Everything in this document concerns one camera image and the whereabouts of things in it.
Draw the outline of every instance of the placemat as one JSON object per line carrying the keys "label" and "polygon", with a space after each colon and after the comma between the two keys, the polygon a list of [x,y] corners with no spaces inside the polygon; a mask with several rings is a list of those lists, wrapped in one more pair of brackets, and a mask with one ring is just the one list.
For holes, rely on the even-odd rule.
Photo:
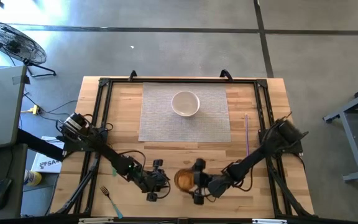
{"label": "placemat", "polygon": [[[172,110],[180,91],[200,99],[198,112],[185,118]],[[230,121],[225,84],[144,83],[139,141],[230,142]]]}

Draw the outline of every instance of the fan stand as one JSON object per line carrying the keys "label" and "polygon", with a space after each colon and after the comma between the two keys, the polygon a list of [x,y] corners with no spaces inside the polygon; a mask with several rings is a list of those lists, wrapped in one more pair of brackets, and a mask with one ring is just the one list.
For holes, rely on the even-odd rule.
{"label": "fan stand", "polygon": [[[40,66],[40,65],[36,65],[36,64],[30,62],[28,59],[24,59],[24,60],[23,60],[23,64],[27,66],[27,70],[29,71],[31,77],[44,77],[44,76],[49,76],[49,75],[53,75],[53,76],[56,75],[56,72],[55,72],[54,70],[49,69],[49,68],[45,68],[45,67]],[[47,74],[42,74],[42,75],[34,75],[34,74],[31,72],[29,66],[39,67],[39,68],[42,68],[42,69],[44,69],[44,70],[50,71],[50,72],[52,72],[52,73],[47,73]]]}

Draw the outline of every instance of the wooden table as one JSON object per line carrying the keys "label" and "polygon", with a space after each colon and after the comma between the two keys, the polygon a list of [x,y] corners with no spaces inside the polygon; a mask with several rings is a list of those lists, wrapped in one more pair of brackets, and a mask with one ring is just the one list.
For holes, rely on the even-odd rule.
{"label": "wooden table", "polygon": [[[84,77],[76,107],[77,113],[93,112],[99,78]],[[290,112],[284,81],[281,78],[270,78],[267,81],[274,118],[281,118]],[[264,161],[254,167],[254,184],[251,191],[243,192],[231,188],[214,203],[205,200],[203,206],[193,204],[191,196],[180,192],[172,180],[177,170],[191,167],[199,157],[206,160],[205,172],[211,174],[218,174],[230,162],[244,158],[246,155],[245,114],[249,117],[250,152],[258,147],[259,119],[253,85],[226,84],[232,142],[139,142],[142,87],[141,83],[114,84],[108,114],[108,122],[114,125],[114,129],[109,132],[108,143],[119,152],[131,149],[142,151],[147,156],[145,169],[148,170],[152,168],[154,159],[163,159],[163,168],[171,178],[172,190],[168,197],[157,202],[148,202],[146,194],[142,194],[134,183],[126,182],[119,176],[113,177],[109,161],[102,158],[92,216],[116,216],[109,200],[99,190],[100,186],[105,185],[110,190],[112,200],[125,217],[273,217],[272,198]],[[104,107],[104,97],[105,95],[102,97],[101,110]],[[139,161],[143,160],[138,154],[133,156]],[[61,208],[78,185],[83,157],[83,152],[77,152],[63,161],[51,212]],[[302,163],[293,155],[284,155],[283,163],[289,189],[302,206],[313,213]],[[249,184],[248,174],[243,187],[248,188]],[[278,190],[277,194],[280,208],[284,211],[282,193]],[[82,208],[86,204],[87,196],[88,188],[85,189]]]}

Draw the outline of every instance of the concrete floor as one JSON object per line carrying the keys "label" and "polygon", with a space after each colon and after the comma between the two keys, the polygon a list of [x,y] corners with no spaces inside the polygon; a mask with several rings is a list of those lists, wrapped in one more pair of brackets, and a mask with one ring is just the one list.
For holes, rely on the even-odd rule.
{"label": "concrete floor", "polygon": [[[252,0],[4,1],[0,21],[54,26],[205,27],[257,29]],[[358,1],[260,0],[266,29],[358,30]],[[31,79],[30,97],[46,110],[77,99],[85,75],[266,77],[259,34],[25,31],[47,52],[57,77]],[[284,78],[295,124],[303,140],[306,176],[315,213],[358,220],[357,170],[340,121],[321,119],[358,90],[358,35],[267,35],[274,77]],[[0,65],[12,65],[0,53]],[[24,99],[23,109],[31,104]],[[71,113],[75,104],[62,108]],[[55,136],[52,121],[22,116],[23,129]],[[29,151],[27,168],[35,153]],[[42,187],[53,185],[48,176]],[[43,215],[51,187],[24,192],[22,213]],[[44,206],[32,207],[34,197]]]}

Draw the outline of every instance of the metal fork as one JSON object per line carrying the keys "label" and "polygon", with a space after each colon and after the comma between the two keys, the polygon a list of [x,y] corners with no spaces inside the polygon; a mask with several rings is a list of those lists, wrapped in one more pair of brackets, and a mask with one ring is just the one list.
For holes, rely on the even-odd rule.
{"label": "metal fork", "polygon": [[110,192],[109,192],[109,190],[108,190],[105,186],[102,186],[102,187],[100,188],[100,190],[103,192],[103,194],[104,194],[105,196],[107,196],[107,197],[110,199],[110,202],[111,202],[111,204],[112,204],[112,207],[115,209],[118,218],[123,218],[123,215],[122,215],[122,213],[118,210],[116,204],[115,204],[114,202],[112,202],[112,200],[111,200],[111,198],[110,198]]}

